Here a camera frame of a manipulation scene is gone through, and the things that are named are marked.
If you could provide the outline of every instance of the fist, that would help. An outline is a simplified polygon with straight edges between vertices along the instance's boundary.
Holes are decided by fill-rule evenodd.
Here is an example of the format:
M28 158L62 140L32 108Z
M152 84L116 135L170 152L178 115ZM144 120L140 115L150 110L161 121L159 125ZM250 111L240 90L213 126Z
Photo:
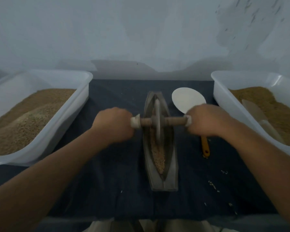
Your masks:
M192 119L188 131L200 136L221 136L233 121L225 110L210 104L194 106L187 112L187 115L190 115Z
M92 129L99 130L110 144L123 142L133 137L134 129L131 128L132 114L118 107L100 111L92 124Z

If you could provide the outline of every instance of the crushed grain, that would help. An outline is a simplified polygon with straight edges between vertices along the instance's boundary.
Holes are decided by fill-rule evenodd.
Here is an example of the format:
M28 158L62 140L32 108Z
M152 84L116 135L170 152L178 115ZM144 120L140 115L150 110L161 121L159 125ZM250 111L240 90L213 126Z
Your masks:
M75 89L40 90L0 117L0 156L23 149L39 134Z
M263 87L249 87L230 90L230 92L240 103L242 103L242 99L255 103L283 138L286 145L290 146L290 108L288 106L277 102L272 92Z
M163 174L165 163L164 147L156 143L156 130L154 128L150 128L150 144L156 168L160 174Z

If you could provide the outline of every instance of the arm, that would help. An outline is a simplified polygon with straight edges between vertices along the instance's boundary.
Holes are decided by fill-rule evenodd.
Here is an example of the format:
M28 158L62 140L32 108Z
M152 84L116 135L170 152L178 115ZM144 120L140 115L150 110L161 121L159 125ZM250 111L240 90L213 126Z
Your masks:
M236 148L279 214L290 223L290 156L217 106L196 106L188 114L193 122L188 128L191 133L220 136Z
M0 186L0 231L28 231L43 219L89 159L133 136L130 117L119 108L101 111L91 129Z

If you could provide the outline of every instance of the white plastic tray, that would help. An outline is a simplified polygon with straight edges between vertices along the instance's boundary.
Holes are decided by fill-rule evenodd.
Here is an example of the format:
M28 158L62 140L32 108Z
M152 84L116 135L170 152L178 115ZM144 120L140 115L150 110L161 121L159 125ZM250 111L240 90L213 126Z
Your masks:
M23 149L0 156L0 164L29 166L50 154L89 95L93 75L85 71L28 70L0 79L0 117L29 95L42 89L76 89L35 139Z
M243 122L276 147L290 155L290 146L284 145L270 135L246 111L243 105L228 90L243 89L253 86L268 88L278 102L290 107L290 79L277 73L248 71L215 71L212 73L214 98L233 118Z

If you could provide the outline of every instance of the brown powder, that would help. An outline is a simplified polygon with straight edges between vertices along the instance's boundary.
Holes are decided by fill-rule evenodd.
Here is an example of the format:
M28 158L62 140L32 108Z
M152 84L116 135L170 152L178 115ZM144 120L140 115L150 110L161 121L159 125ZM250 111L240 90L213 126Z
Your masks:
M151 152L154 158L155 165L160 174L163 174L164 171L164 147L163 145L158 145L156 143L156 130L154 128L150 128L150 144L151 144Z
M240 103L242 99L245 99L258 105L286 145L290 146L290 108L288 106L277 102L267 88L249 87L230 91Z
M40 90L0 117L0 156L23 149L39 134L75 89Z

